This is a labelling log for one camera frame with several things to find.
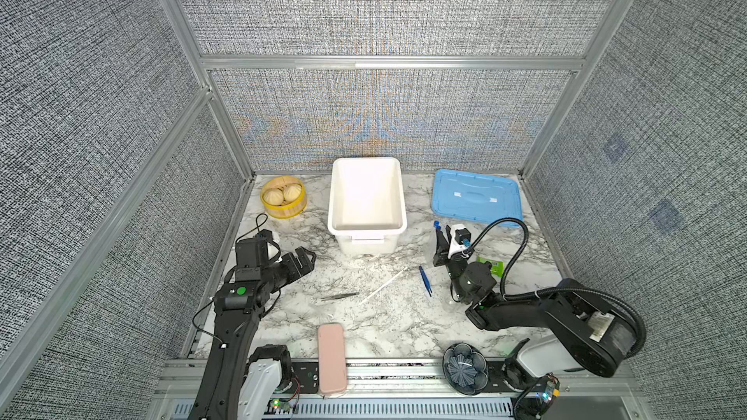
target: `white plastic bin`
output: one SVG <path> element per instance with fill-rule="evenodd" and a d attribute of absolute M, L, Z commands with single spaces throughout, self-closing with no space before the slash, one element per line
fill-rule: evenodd
<path fill-rule="evenodd" d="M 345 254 L 388 254 L 407 228 L 400 162 L 347 157 L 331 168 L 327 228 Z"/>

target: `white stick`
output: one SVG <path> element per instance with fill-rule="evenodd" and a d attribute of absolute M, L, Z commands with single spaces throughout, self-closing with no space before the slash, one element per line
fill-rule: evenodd
<path fill-rule="evenodd" d="M 369 295 L 368 297 L 366 297 L 366 298 L 364 298 L 363 300 L 361 300 L 361 303 L 358 303 L 358 304 L 359 304 L 359 305 L 362 305 L 363 303 L 366 303 L 366 301 L 367 301 L 367 300 L 368 300 L 369 298 L 371 298 L 371 297 L 373 297 L 374 295 L 378 294 L 378 293 L 379 293 L 379 290 L 381 290 L 381 289 L 384 289 L 384 288 L 385 288 L 386 286 L 388 286 L 389 284 L 391 284 L 391 283 L 392 283 L 392 281 L 394 281 L 395 279 L 397 279 L 397 277 L 399 277 L 399 275 L 401 275 L 401 274 L 402 274 L 402 273 L 404 273 L 404 272 L 405 272 L 405 270 L 404 270 L 404 269 L 403 269 L 402 271 L 398 272 L 398 273 L 397 273 L 396 275 L 394 275 L 394 277 L 392 277 L 392 278 L 391 278 L 390 280 L 386 281 L 386 282 L 385 282 L 384 284 L 382 284 L 382 285 L 381 285 L 381 287 L 379 287 L 378 289 L 374 290 L 374 291 L 373 291 L 373 292 L 371 293 L 371 295 Z"/>

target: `textured wall panel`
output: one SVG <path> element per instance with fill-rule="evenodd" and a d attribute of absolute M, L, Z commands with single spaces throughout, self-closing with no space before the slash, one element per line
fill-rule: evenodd
<path fill-rule="evenodd" d="M 642 313 L 659 420 L 747 418 L 745 10 L 635 0 L 530 178 L 575 276 Z"/>
<path fill-rule="evenodd" d="M 203 109 L 3 418 L 143 418 L 242 182 Z"/>
<path fill-rule="evenodd" d="M 255 168 L 519 169 L 568 80 L 535 70 L 215 70 Z"/>
<path fill-rule="evenodd" d="M 206 53 L 580 55 L 611 0 L 181 0 Z"/>
<path fill-rule="evenodd" d="M 0 0 L 0 357 L 196 90 L 158 0 Z"/>

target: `marble tabletop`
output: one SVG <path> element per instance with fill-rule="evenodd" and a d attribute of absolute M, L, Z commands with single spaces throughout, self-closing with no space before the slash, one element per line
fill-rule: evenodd
<path fill-rule="evenodd" d="M 255 217 L 264 211 L 259 191 L 272 177 L 257 177 L 239 235 L 254 228 Z M 446 269 L 433 267 L 430 262 L 432 250 L 427 259 L 424 254 L 424 248 L 433 235 L 433 221 L 439 220 L 442 225 L 462 222 L 473 236 L 485 224 L 436 215 L 430 209 L 434 175 L 402 176 L 407 230 L 400 237 L 397 250 L 389 255 L 358 257 L 342 254 L 326 226 L 331 175 L 300 175 L 298 178 L 309 196 L 306 209 L 291 219 L 270 217 L 263 228 L 277 233 L 284 251 L 299 246 L 314 251 L 317 254 L 316 268 L 310 275 L 285 286 L 273 311 L 259 324 L 250 353 L 261 345 L 285 344 L 293 358 L 315 358 L 317 328 L 333 322 L 344 327 L 347 357 L 441 357 L 445 349 L 456 341 L 472 344 L 486 357 L 502 357 L 518 341 L 549 333 L 532 327 L 481 331 L 465 316 L 465 305 L 452 301 Z M 521 209 L 530 236 L 526 250 L 509 275 L 509 293 L 541 289 L 555 285 L 561 279 L 523 191 Z M 520 229 L 494 227 L 480 242 L 477 254 L 506 263 L 520 242 Z M 231 252 L 226 270 L 234 265 L 235 256 Z M 423 266 L 428 276 L 433 297 L 425 292 L 418 266 Z M 360 304 L 403 269 L 404 273 L 394 282 Z M 360 294 L 337 301 L 321 301 L 324 296 L 344 292 Z M 205 322 L 207 331 L 212 331 L 214 317 L 211 310 Z M 194 358 L 207 358 L 210 343 L 210 336 L 201 334 Z"/>

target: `blue lid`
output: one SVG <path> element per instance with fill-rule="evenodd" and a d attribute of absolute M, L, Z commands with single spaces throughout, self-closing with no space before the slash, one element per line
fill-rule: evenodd
<path fill-rule="evenodd" d="M 435 173 L 433 202 L 436 214 L 490 224 L 501 218 L 524 219 L 518 184 L 506 177 L 441 169 Z M 518 227 L 504 222 L 502 226 Z"/>

